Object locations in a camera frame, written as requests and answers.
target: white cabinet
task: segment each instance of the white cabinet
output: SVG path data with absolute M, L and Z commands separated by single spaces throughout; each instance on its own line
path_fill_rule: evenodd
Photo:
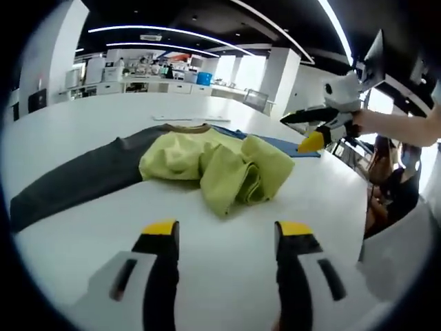
M 168 83 L 169 93 L 183 93 L 189 94 L 192 86 L 186 83 Z
M 100 83 L 96 85 L 96 95 L 122 93 L 123 84 L 121 83 Z
M 192 85 L 191 94 L 212 95 L 212 88 L 209 86 Z

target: table surface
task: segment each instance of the table surface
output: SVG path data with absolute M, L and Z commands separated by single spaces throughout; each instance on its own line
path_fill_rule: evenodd
M 35 179 L 66 161 L 162 124 L 152 115 L 223 116 L 221 125 L 300 143 L 302 136 L 242 103 L 190 94 L 111 94 L 59 103 L 8 126 L 1 179 L 7 205 Z M 199 121 L 172 122 L 195 126 Z M 270 330 L 280 309 L 274 221 L 309 224 L 322 247 L 354 265 L 365 227 L 367 184 L 343 162 L 294 159 L 273 201 L 239 208 L 226 220 L 200 190 L 151 180 L 84 203 L 31 225 L 16 242 L 35 281 L 57 306 L 85 294 L 88 279 L 119 251 L 130 251 L 147 224 L 181 222 L 179 330 Z

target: window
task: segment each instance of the window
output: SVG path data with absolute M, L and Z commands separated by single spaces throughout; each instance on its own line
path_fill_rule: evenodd
M 251 90 L 260 90 L 260 85 L 265 71 L 266 57 L 251 57 L 245 55 L 240 60 L 239 69 L 234 82 L 237 88 Z
M 381 112 L 383 114 L 391 114 L 393 110 L 393 99 L 385 93 L 373 88 L 371 90 L 371 96 L 369 97 L 368 109 L 373 110 L 374 112 Z M 364 134 L 358 139 L 373 145 L 376 137 L 376 133 L 371 133 Z
M 225 83 L 229 83 L 232 78 L 234 55 L 223 55 L 219 58 L 218 66 L 214 73 L 214 79 L 222 79 Z

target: black ceiling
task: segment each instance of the black ceiling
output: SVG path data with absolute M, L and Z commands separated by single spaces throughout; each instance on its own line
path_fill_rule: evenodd
M 117 25 L 149 25 L 205 34 L 235 45 L 268 43 L 299 49 L 266 21 L 232 0 L 125 0 L 117 5 L 108 0 L 83 0 L 90 15 L 81 34 L 79 48 L 85 52 L 107 50 L 107 43 L 142 42 L 140 34 L 161 34 L 161 42 L 207 50 L 222 45 L 175 32 L 153 30 L 113 30 L 88 33 L 89 29 Z M 328 0 L 349 40 L 353 55 L 361 57 L 369 49 L 377 31 L 384 30 L 387 73 L 419 96 L 429 98 L 432 84 L 414 86 L 410 74 L 419 49 L 409 36 L 409 17 L 402 0 Z M 263 13 L 304 49 L 316 48 L 344 54 L 336 31 L 318 0 L 243 0 Z M 253 51 L 265 54 L 266 51 Z

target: blue cloth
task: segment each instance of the blue cloth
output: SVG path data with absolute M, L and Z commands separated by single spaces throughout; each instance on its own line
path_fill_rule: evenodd
M 245 139 L 246 136 L 248 135 L 247 133 L 244 133 L 240 130 L 231 131 L 221 126 L 212 126 L 212 127 L 219 133 L 226 134 L 227 136 L 231 136 L 240 140 Z M 320 154 L 318 154 L 317 152 L 312 152 L 312 153 L 297 152 L 298 145 L 296 143 L 290 143 L 288 141 L 280 140 L 276 138 L 258 136 L 257 134 L 254 135 L 266 141 L 267 143 L 273 145 L 274 147 L 278 148 L 282 152 L 288 154 L 290 157 L 320 157 Z

